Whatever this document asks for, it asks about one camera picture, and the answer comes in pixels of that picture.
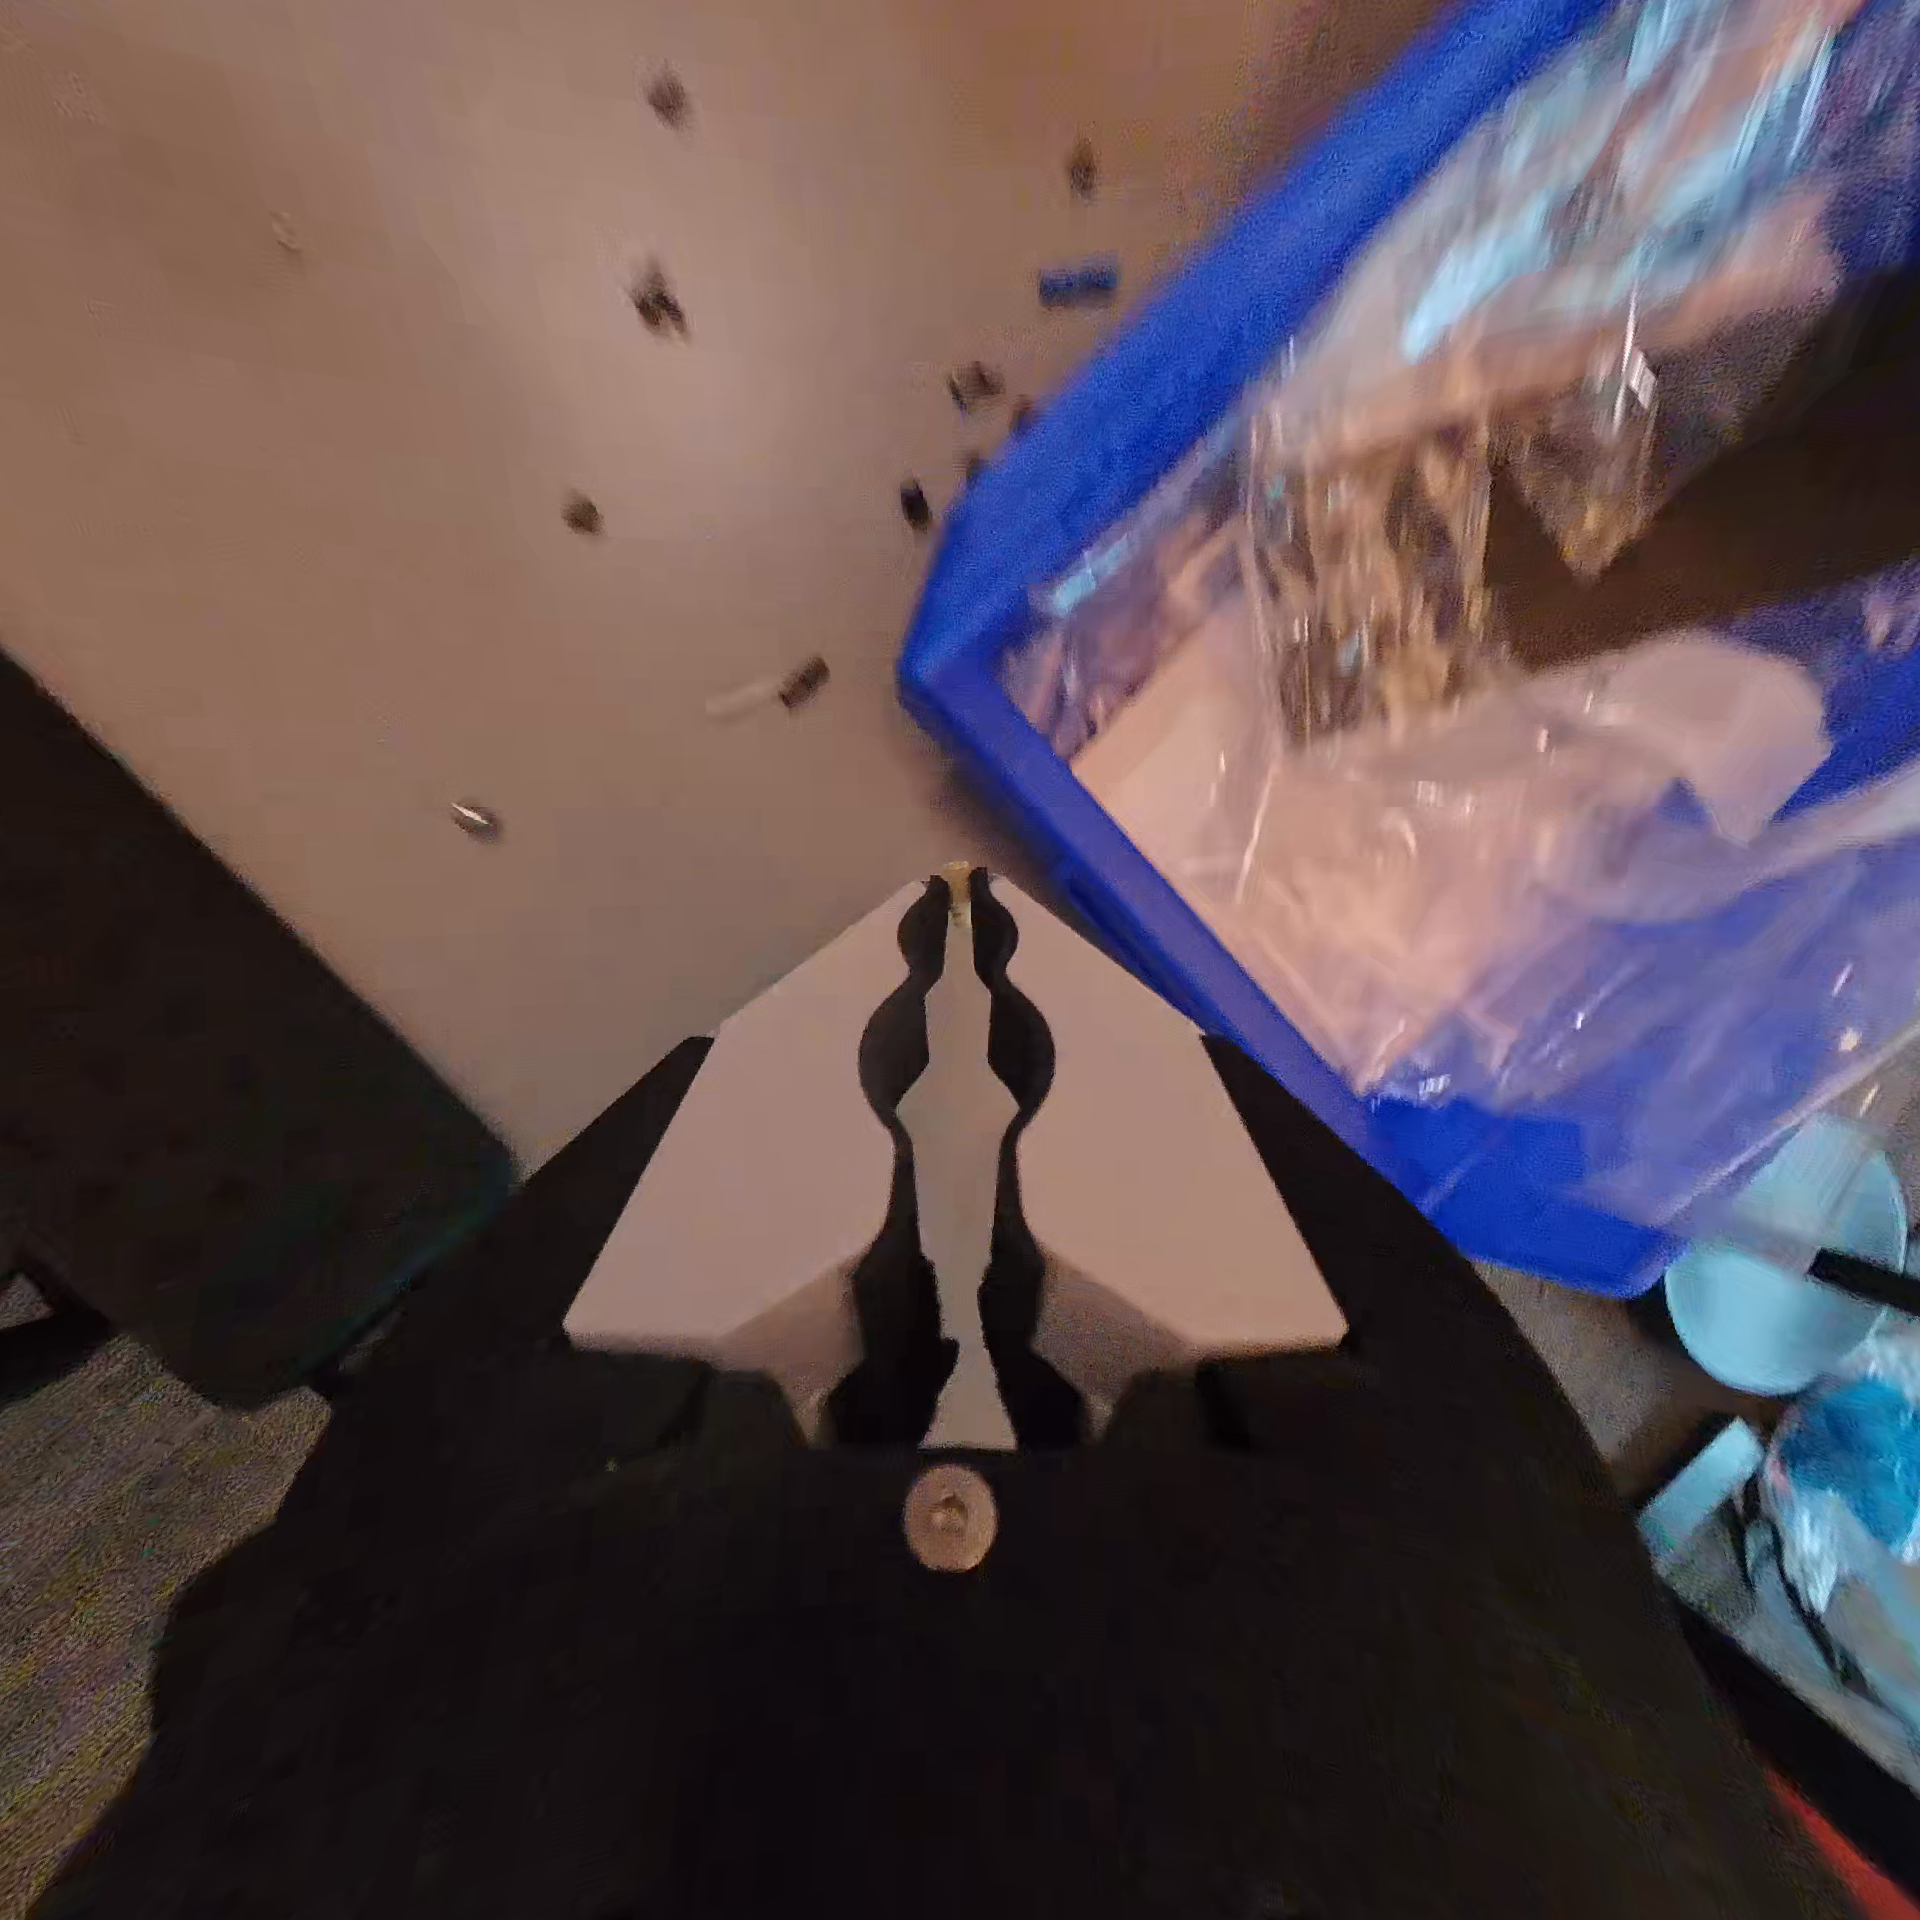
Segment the round stand foot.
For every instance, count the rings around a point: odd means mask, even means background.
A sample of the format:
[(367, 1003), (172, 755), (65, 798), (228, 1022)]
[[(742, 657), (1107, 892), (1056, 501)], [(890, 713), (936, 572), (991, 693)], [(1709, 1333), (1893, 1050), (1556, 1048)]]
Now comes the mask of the round stand foot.
[(1908, 1196), (1868, 1126), (1811, 1117), (1666, 1265), (1685, 1351), (1719, 1384), (1790, 1396), (1888, 1313), (1914, 1313)]

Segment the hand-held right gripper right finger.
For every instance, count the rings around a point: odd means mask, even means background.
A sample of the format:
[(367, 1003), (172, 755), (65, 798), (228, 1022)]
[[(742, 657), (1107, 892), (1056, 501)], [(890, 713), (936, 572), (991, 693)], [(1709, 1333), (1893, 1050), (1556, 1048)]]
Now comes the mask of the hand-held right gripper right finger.
[(1199, 1024), (989, 871), (971, 927), (1012, 1101), (976, 1291), (1012, 1444), (1091, 1440), (1145, 1376), (1339, 1349), (1347, 1316)]

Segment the scattered small lego pieces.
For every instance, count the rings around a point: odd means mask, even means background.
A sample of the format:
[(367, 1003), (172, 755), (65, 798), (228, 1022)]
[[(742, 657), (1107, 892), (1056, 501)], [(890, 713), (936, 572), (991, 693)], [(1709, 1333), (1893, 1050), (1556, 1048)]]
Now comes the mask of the scattered small lego pieces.
[(948, 513), (1139, 272), (1111, 136), (912, 62), (661, 68), (588, 160), (516, 148), (506, 293), (649, 726), (740, 798), (878, 801)]

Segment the black perforated pad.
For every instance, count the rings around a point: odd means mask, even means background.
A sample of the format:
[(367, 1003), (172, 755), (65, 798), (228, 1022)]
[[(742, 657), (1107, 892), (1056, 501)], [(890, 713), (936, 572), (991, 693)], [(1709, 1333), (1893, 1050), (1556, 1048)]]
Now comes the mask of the black perforated pad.
[(516, 1186), (492, 1126), (12, 658), (3, 1151), (6, 1277), (232, 1407)]

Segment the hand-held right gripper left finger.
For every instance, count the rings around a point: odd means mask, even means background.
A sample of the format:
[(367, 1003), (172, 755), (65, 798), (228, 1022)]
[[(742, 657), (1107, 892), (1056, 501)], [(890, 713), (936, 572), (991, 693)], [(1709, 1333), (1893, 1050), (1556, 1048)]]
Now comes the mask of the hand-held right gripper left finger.
[(772, 1379), (812, 1439), (919, 1445), (957, 1345), (899, 1104), (954, 892), (928, 875), (729, 1015), (585, 1285), (572, 1347)]

